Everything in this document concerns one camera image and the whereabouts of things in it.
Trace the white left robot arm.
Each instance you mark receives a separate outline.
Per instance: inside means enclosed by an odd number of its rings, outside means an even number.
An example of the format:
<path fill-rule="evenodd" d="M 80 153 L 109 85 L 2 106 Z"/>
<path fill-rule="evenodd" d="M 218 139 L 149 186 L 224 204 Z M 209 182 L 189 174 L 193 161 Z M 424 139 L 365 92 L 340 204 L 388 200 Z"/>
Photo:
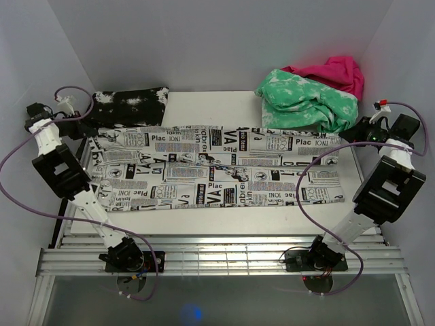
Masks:
<path fill-rule="evenodd" d="M 62 141 L 63 137 L 91 137 L 96 131 L 79 121 L 70 122 L 69 118 L 80 116 L 73 109 L 70 114 L 62 112 L 61 121 L 56 121 L 52 110 L 41 103 L 29 105 L 27 113 L 29 119 L 24 128 L 35 136 L 38 146 L 38 156 L 32 164 L 59 198 L 68 200 L 91 222 L 107 248 L 99 259 L 121 271 L 140 270 L 144 263 L 142 251 L 126 232 L 110 228 L 111 221 L 94 194 L 89 174 Z"/>

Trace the newspaper print trousers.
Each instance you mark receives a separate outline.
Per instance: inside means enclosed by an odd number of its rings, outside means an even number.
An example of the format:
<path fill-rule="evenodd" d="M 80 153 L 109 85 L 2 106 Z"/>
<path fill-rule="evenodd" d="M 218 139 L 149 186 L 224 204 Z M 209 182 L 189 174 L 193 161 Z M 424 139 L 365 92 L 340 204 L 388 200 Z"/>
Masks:
<path fill-rule="evenodd" d="M 342 202 L 334 134 L 219 126 L 101 129 L 91 179 L 108 211 Z"/>

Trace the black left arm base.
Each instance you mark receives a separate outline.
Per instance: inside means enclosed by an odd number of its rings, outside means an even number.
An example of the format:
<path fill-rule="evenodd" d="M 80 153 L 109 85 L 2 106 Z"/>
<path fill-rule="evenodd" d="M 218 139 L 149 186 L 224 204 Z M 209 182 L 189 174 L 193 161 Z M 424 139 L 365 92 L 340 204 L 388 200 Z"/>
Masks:
<path fill-rule="evenodd" d="M 105 263 L 106 272 L 149 272 L 164 271 L 164 262 L 166 253 L 164 251 L 155 251 L 157 264 L 151 251 L 142 251 L 136 246 L 119 244 L 116 247 L 110 247 L 106 253 L 99 255 L 99 259 Z"/>

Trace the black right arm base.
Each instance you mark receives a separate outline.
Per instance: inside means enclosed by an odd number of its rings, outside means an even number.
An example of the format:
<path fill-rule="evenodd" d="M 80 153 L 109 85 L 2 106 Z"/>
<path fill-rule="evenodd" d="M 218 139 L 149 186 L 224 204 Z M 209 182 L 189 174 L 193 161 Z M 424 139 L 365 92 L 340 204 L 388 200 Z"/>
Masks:
<path fill-rule="evenodd" d="M 302 277 L 306 284 L 331 283 L 333 272 L 348 270 L 345 256 L 329 249 L 326 244 L 290 247 L 279 256 L 278 262 L 287 272 L 316 272 L 316 275 Z"/>

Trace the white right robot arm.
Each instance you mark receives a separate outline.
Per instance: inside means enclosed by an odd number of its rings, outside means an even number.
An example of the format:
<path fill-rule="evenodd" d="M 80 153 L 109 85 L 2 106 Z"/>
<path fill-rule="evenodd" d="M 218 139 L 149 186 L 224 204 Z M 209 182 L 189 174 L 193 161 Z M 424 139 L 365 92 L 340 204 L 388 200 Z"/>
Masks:
<path fill-rule="evenodd" d="M 339 136 L 348 143 L 378 143 L 380 160 L 353 197 L 354 208 L 332 232 L 316 236 L 307 252 L 307 263 L 316 270 L 332 269 L 345 255 L 345 245 L 366 230 L 397 221 L 426 181 L 411 163 L 411 137 L 420 121 L 401 114 L 389 129 L 363 117 Z"/>

